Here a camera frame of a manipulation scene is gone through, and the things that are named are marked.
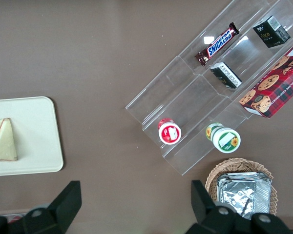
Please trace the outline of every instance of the candy bar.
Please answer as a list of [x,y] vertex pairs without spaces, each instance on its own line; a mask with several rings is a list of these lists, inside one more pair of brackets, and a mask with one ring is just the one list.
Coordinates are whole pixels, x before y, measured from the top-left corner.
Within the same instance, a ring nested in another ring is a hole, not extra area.
[[214,40],[206,49],[202,50],[195,57],[199,60],[202,66],[222,48],[224,47],[235,35],[239,34],[239,30],[235,27],[234,23],[229,24],[229,28],[223,32],[216,40]]

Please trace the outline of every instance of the foil-wrapped food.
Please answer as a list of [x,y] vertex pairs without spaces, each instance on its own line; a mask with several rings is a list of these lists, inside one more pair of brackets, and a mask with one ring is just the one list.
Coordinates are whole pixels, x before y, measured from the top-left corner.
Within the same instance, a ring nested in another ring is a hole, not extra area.
[[217,198],[243,218],[269,213],[272,181],[262,172],[228,173],[217,180]]

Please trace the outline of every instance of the green label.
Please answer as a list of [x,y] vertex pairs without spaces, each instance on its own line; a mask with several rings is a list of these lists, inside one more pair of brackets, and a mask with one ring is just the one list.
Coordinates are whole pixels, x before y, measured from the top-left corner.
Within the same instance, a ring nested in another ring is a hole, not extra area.
[[239,144],[239,138],[234,133],[224,133],[218,140],[220,148],[224,151],[232,151]]

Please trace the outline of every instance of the clear acrylic display stand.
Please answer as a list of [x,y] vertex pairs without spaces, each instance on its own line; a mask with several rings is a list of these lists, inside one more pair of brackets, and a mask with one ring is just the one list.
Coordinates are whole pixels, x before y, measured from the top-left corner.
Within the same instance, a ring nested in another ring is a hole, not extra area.
[[[252,27],[271,15],[291,38],[268,48]],[[203,67],[194,56],[210,43],[205,44],[205,38],[219,36],[232,21],[240,34]],[[209,124],[220,122],[235,129],[251,117],[238,101],[292,46],[293,5],[289,0],[278,0],[274,5],[266,0],[233,0],[126,109],[161,148],[163,157],[183,175],[214,148],[205,136]],[[217,62],[225,62],[240,77],[242,84],[237,89],[228,89],[210,71]],[[158,135],[158,123],[167,117],[182,131],[174,145],[164,144]]]

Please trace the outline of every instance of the white tray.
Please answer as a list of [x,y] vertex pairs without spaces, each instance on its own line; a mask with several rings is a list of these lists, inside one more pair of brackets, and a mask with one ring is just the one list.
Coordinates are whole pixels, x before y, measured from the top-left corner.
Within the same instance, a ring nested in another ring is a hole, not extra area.
[[0,162],[0,176],[57,172],[63,156],[54,105],[47,97],[0,100],[0,118],[11,118],[18,160]]

